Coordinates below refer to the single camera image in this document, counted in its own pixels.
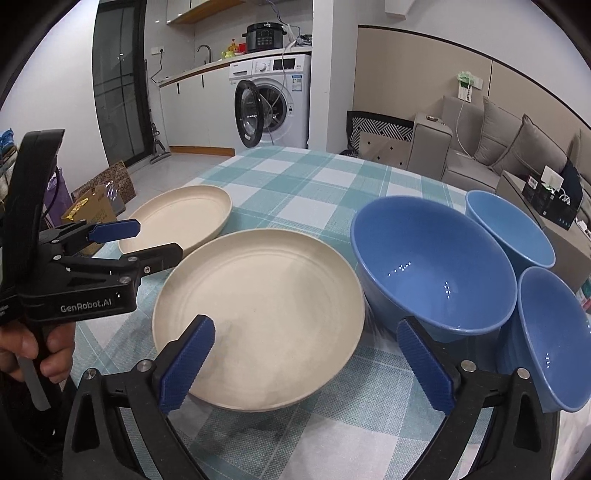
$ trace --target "teal plaid tablecloth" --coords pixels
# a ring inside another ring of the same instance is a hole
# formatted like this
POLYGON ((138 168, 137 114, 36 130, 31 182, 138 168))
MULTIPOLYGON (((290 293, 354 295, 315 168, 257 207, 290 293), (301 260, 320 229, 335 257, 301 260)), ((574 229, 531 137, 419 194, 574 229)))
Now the teal plaid tablecloth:
MULTIPOLYGON (((386 195, 421 196, 465 209, 465 192, 418 175, 355 158, 293 148, 257 148, 230 158, 188 183, 223 187, 233 209, 222 232, 286 228, 320 238, 356 265, 349 243, 355 212, 386 195)), ((118 258, 116 244, 99 257, 118 258)), ((169 271, 145 277, 138 309, 78 324, 72 377, 98 368, 131 369, 157 354, 151 316, 169 271)), ((483 412, 452 478, 465 475, 490 412, 483 412)), ((243 414, 185 399, 169 418, 212 480, 401 479, 425 449, 443 414, 434 411, 391 337, 368 322, 347 365, 305 401, 281 410, 243 414)), ((159 478, 132 418, 140 462, 159 478)))

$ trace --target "faucet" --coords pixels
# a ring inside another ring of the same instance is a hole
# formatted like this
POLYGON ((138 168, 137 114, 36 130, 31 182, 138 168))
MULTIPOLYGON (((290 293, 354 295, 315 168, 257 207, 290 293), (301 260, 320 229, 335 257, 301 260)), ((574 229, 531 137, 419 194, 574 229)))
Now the faucet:
POLYGON ((212 62, 212 49, 209 45, 205 45, 205 43, 203 45, 199 45, 199 48, 197 49, 197 51, 201 50, 201 47, 205 47, 209 54, 207 55, 207 63, 211 63, 212 62))

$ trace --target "screw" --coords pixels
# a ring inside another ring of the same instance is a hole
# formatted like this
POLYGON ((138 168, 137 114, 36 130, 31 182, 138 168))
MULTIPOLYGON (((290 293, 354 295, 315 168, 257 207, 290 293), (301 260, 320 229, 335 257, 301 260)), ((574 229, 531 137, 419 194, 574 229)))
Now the screw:
POLYGON ((476 371, 476 364, 472 360, 462 360, 460 367, 462 367, 462 370, 464 370, 464 372, 476 371))
POLYGON ((523 378, 523 380, 527 380, 530 377, 530 373, 525 368, 518 368, 517 375, 519 375, 520 378, 523 378))
POLYGON ((152 360, 140 360, 136 368, 140 372, 147 372, 152 368, 152 360))
POLYGON ((96 370, 94 368, 89 368, 86 372, 84 372, 84 379, 90 380, 91 378, 94 378, 95 375, 96 375, 96 370))

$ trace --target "white tile floor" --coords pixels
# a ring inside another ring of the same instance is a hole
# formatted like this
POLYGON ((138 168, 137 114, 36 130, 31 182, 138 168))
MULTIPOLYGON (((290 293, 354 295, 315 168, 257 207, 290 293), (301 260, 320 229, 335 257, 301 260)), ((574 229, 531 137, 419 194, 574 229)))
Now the white tile floor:
POLYGON ((137 196, 125 205, 126 211, 119 215, 119 219, 127 218, 148 200, 185 185, 227 159, 216 155, 173 153, 154 165, 143 166, 129 175, 137 196))

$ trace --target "blue gripper pad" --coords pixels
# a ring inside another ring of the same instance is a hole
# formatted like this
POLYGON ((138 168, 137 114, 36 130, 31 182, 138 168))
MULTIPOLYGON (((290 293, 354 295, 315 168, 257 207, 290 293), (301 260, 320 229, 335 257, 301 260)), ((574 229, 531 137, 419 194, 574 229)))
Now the blue gripper pad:
POLYGON ((178 340, 169 342, 158 358, 170 346, 177 348, 176 343, 181 342, 180 350, 170 362, 160 378, 160 397, 158 407, 167 415, 169 412, 180 408, 183 400, 189 393, 195 377, 201 370, 203 362, 213 347, 216 338, 216 328, 213 320, 205 315, 198 315, 187 327, 178 340))
POLYGON ((88 240, 97 244, 114 242, 122 238, 138 236, 141 225, 135 219, 121 220, 120 222, 98 223, 88 233, 88 240))
POLYGON ((449 415, 456 405, 452 379, 406 320, 398 324, 397 336, 400 349, 431 406, 449 415))

